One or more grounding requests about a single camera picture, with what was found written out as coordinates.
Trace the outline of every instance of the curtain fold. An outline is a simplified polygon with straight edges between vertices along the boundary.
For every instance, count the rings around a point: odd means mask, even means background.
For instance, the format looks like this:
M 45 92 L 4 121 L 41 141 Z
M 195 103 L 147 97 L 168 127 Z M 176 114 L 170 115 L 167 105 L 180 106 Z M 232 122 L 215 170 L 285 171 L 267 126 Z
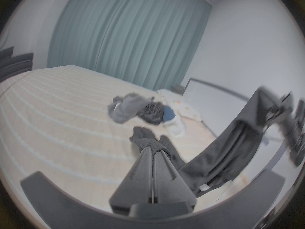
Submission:
M 48 67 L 74 64 L 157 90 L 180 84 L 201 40 L 204 0 L 70 0 Z

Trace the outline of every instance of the white wall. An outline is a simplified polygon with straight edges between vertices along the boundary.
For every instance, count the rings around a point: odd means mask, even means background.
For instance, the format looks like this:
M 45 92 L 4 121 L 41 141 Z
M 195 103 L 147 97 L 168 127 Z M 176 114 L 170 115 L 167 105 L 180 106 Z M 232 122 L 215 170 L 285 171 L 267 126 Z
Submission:
M 33 52 L 33 69 L 47 66 L 56 22 L 68 0 L 22 0 L 0 35 L 0 45 L 14 46 L 13 55 Z
M 212 8 L 182 81 L 212 82 L 251 97 L 261 85 L 305 97 L 305 40 L 280 0 L 224 0 Z

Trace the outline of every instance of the teal curtain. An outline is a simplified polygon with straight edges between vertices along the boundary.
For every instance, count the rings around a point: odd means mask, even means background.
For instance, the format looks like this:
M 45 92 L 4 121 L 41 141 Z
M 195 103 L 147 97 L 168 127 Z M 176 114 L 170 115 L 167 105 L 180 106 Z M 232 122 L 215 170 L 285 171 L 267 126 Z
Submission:
M 70 0 L 48 67 L 74 64 L 149 88 L 180 84 L 206 26 L 204 0 Z

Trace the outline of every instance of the mattress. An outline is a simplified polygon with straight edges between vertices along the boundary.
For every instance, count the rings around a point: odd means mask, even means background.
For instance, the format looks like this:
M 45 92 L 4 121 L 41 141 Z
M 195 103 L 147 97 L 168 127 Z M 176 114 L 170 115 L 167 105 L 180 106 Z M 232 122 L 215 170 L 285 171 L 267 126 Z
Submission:
M 25 72 L 0 84 L 1 178 L 20 207 L 44 224 L 20 186 L 39 170 L 76 199 L 111 212 L 108 200 L 139 155 L 129 140 L 134 126 L 168 136 L 185 162 L 214 140 L 202 123 L 186 118 L 182 139 L 139 117 L 113 122 L 107 105 L 131 92 L 164 103 L 152 90 L 73 65 Z

